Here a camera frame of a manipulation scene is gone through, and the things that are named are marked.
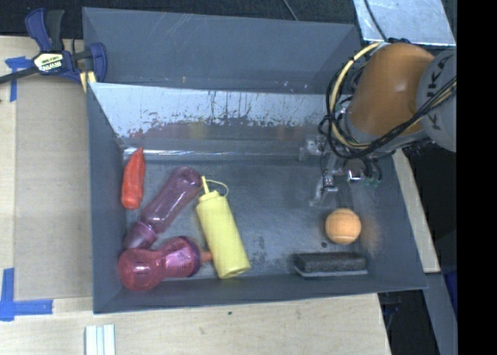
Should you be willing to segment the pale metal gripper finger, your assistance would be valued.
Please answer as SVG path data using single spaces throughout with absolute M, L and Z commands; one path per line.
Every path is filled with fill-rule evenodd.
M 327 207 L 334 200 L 335 194 L 338 192 L 336 187 L 319 187 L 315 194 L 309 200 L 310 207 Z
M 335 192 L 333 176 L 325 174 L 318 179 L 315 187 L 315 199 L 324 199 L 330 193 Z

